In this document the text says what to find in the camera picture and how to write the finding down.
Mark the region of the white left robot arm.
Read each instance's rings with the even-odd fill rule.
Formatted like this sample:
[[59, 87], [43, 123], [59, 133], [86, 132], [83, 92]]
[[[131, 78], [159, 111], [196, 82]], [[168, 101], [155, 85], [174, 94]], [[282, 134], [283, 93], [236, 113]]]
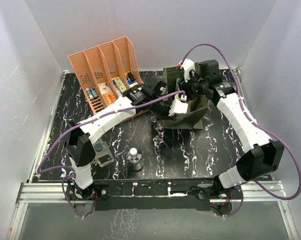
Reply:
[[64, 148], [74, 172], [74, 190], [78, 197], [87, 200], [93, 196], [91, 163], [96, 159], [99, 139], [121, 122], [144, 110], [160, 116], [169, 116], [170, 104], [164, 102], [168, 84], [159, 76], [146, 83], [136, 84], [125, 90], [114, 103], [94, 116], [75, 124], [65, 137]]

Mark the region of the small silver cap bottle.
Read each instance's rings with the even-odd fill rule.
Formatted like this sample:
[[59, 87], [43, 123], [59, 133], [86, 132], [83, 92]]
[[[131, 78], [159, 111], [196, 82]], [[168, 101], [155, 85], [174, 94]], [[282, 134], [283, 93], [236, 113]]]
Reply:
[[132, 147], [126, 154], [128, 167], [131, 171], [138, 172], [144, 167], [144, 159], [142, 152]]

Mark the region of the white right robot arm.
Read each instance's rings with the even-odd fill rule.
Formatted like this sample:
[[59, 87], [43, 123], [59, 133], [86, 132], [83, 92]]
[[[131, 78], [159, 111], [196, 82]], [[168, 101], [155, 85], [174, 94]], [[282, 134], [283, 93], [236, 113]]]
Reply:
[[179, 67], [183, 71], [183, 78], [178, 82], [180, 89], [185, 91], [189, 100], [201, 95], [211, 100], [228, 119], [244, 151], [234, 167], [214, 178], [209, 193], [223, 199], [235, 186], [276, 171], [284, 152], [283, 144], [272, 140], [255, 126], [252, 119], [248, 119], [250, 112], [240, 105], [235, 83], [223, 80], [219, 63], [207, 60], [195, 64], [185, 59]]

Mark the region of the clear twin bottle pack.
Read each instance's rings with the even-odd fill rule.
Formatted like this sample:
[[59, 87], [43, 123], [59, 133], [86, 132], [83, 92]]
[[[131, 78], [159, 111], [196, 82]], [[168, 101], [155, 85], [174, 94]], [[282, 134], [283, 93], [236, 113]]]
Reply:
[[95, 150], [94, 159], [101, 168], [106, 167], [115, 161], [113, 154], [111, 153], [106, 142], [96, 142], [93, 145], [93, 148]]

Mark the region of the green canvas bag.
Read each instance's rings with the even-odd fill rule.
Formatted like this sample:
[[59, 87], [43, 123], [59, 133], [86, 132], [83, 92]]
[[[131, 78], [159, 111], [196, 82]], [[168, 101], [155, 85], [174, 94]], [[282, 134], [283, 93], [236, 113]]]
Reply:
[[[181, 79], [184, 73], [177, 69], [177, 66], [163, 68], [163, 80], [167, 83], [168, 93], [175, 92], [177, 87], [177, 79]], [[187, 113], [179, 115], [175, 120], [163, 119], [164, 129], [203, 129], [202, 119], [209, 111], [209, 100], [205, 95], [191, 100], [188, 103]]]

